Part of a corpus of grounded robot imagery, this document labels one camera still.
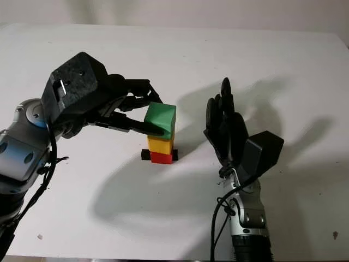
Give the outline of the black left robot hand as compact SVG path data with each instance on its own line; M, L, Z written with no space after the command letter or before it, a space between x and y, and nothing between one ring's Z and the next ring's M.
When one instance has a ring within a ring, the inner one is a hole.
M105 80L74 80L63 87L57 100L58 115L51 119L54 128L61 128L65 138L76 136L88 125L150 136L162 136L164 128L133 120L126 113L161 103L160 96L147 79L125 79L108 75Z

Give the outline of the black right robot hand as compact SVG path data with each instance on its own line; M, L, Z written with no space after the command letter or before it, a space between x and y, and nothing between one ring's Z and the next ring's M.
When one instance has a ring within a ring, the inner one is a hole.
M228 78L223 79L221 92L207 102L203 132L222 166L239 164L248 131L242 115L235 110Z

